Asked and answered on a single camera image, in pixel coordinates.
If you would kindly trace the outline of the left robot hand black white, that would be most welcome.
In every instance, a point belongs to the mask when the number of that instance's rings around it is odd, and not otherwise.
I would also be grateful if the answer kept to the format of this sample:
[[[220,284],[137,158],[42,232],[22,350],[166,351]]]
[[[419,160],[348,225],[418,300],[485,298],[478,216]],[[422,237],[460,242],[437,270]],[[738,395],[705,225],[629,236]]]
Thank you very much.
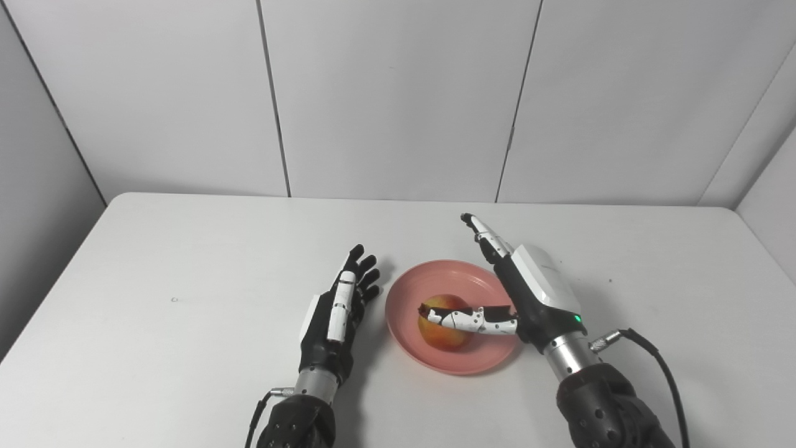
[[[353,371],[352,347],[367,306],[381,294],[376,257],[364,246],[353,247],[327,292],[311,312],[300,343],[299,371],[321,369],[341,386]]]

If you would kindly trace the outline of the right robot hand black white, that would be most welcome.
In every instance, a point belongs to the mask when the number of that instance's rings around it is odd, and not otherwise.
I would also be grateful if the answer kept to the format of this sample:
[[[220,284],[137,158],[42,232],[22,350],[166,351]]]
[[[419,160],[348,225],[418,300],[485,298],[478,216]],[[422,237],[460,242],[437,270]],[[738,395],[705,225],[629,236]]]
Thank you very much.
[[[461,215],[461,221],[474,232],[512,304],[460,309],[421,304],[421,318],[472,334],[517,335],[546,355],[568,353],[588,362],[594,354],[580,303],[548,253],[537,246],[512,247],[472,213]]]

